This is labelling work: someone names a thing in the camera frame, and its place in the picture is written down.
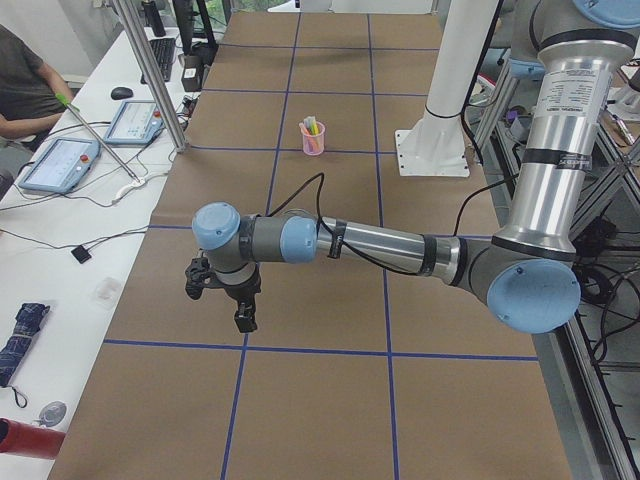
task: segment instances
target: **black mouse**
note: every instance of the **black mouse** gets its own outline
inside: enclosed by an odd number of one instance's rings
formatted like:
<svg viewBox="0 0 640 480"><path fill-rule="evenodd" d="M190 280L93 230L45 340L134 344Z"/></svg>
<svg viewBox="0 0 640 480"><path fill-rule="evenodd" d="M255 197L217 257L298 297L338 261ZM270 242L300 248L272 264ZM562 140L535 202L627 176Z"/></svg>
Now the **black mouse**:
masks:
<svg viewBox="0 0 640 480"><path fill-rule="evenodd" d="M111 98L114 100L122 100L123 98L133 97L133 90L129 87L116 87L111 90Z"/></svg>

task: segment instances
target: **black shirt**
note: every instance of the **black shirt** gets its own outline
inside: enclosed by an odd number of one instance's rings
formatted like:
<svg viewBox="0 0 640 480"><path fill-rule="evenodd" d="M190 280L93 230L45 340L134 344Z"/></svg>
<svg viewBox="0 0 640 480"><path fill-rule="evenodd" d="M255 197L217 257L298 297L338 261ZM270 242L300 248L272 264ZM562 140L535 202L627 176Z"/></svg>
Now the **black shirt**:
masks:
<svg viewBox="0 0 640 480"><path fill-rule="evenodd" d="M0 114L7 120L42 118L64 111L36 71L42 59L0 25Z"/></svg>

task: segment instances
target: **blue and white device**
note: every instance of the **blue and white device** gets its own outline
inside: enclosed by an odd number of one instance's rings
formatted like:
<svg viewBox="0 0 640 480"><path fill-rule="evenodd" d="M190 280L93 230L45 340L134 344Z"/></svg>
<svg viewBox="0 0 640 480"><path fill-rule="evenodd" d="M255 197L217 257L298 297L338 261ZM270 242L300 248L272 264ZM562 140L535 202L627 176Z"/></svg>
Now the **blue and white device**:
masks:
<svg viewBox="0 0 640 480"><path fill-rule="evenodd" d="M125 100L113 117L104 141L109 145L144 146L151 143L162 127L155 102Z"/></svg>
<svg viewBox="0 0 640 480"><path fill-rule="evenodd" d="M97 140L58 138L18 186L25 190L68 193L86 175L99 154Z"/></svg>

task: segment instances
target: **umbrella strap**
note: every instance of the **umbrella strap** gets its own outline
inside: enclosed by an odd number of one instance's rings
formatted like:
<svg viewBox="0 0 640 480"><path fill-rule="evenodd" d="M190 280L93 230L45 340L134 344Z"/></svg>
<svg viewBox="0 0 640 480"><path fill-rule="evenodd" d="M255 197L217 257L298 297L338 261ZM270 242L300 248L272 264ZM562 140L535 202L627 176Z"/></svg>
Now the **umbrella strap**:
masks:
<svg viewBox="0 0 640 480"><path fill-rule="evenodd" d="M20 408L26 408L27 404L29 403L27 396L13 385L7 385L7 387L13 390L13 397L16 400L16 405L18 405L18 407Z"/></svg>

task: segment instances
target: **person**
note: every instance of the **person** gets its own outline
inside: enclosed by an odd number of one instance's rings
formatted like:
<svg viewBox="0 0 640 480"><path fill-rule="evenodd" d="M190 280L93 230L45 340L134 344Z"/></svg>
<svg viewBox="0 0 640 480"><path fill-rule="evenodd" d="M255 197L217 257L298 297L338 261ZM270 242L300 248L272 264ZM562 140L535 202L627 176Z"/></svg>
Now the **person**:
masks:
<svg viewBox="0 0 640 480"><path fill-rule="evenodd" d="M26 143L35 150L65 109L56 93L73 98L58 72L0 25L0 136L19 139L35 135Z"/></svg>

